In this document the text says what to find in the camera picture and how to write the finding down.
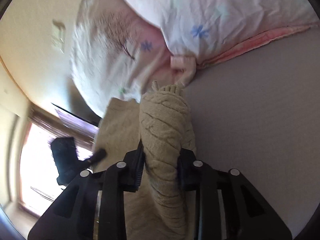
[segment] mattress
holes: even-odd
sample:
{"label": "mattress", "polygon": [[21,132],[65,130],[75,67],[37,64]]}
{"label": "mattress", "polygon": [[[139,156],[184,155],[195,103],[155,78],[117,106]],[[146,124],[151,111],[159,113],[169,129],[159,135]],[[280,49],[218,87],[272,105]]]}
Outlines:
{"label": "mattress", "polygon": [[293,237],[320,202],[320,29],[198,71],[185,89],[197,157],[239,169]]}

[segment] beige sweater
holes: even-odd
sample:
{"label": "beige sweater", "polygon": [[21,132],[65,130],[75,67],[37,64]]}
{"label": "beige sweater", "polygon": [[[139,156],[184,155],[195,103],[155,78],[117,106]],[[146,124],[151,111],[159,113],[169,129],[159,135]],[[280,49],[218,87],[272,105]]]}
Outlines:
{"label": "beige sweater", "polygon": [[177,158],[181,146],[195,151],[189,108],[176,85],[163,87],[135,101],[113,98],[100,124],[95,149],[105,148],[107,158],[95,172],[122,160],[142,139],[146,166],[136,193],[124,194],[129,240],[191,239],[193,195],[177,185]]}

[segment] beige fabric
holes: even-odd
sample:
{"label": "beige fabric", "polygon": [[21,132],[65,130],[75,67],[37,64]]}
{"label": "beige fabric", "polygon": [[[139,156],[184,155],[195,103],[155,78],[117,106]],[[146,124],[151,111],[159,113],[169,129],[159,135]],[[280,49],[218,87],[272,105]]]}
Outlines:
{"label": "beige fabric", "polygon": [[185,197],[178,190],[175,167],[181,145],[195,151],[195,138],[189,108],[180,94],[175,85],[147,94],[141,110],[135,101],[113,98],[100,124],[95,150],[104,148],[108,156],[95,172],[107,169],[137,148],[140,110],[147,165],[138,192],[124,194],[129,240],[191,239],[192,230],[187,225],[192,224],[189,213],[193,206],[187,209]]}

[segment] silver screw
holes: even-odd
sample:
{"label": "silver screw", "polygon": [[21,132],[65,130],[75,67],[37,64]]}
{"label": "silver screw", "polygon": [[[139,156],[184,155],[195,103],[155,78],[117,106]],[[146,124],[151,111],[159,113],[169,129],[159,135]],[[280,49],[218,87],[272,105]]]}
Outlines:
{"label": "silver screw", "polygon": [[90,173],[91,173],[90,171],[84,170],[80,172],[80,176],[85,178],[85,177],[88,177]]}
{"label": "silver screw", "polygon": [[238,176],[238,175],[240,175],[240,171],[238,171],[237,169],[232,169],[232,170],[230,171],[230,173],[231,173],[231,175],[233,175],[233,176]]}
{"label": "silver screw", "polygon": [[193,166],[201,167],[202,165],[203,165],[203,162],[202,162],[202,161],[196,160],[196,161],[193,162]]}
{"label": "silver screw", "polygon": [[124,168],[125,166],[127,166],[127,164],[125,162],[118,162],[117,163],[118,168]]}

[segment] bright window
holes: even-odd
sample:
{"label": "bright window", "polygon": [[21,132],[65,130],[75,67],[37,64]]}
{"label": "bright window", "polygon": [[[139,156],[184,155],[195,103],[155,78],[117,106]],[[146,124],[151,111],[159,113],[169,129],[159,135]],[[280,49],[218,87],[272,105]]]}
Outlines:
{"label": "bright window", "polygon": [[[41,216],[62,193],[50,143],[56,138],[47,130],[32,124],[20,160],[21,198],[24,206]],[[92,156],[92,152],[76,146],[78,159]]]}

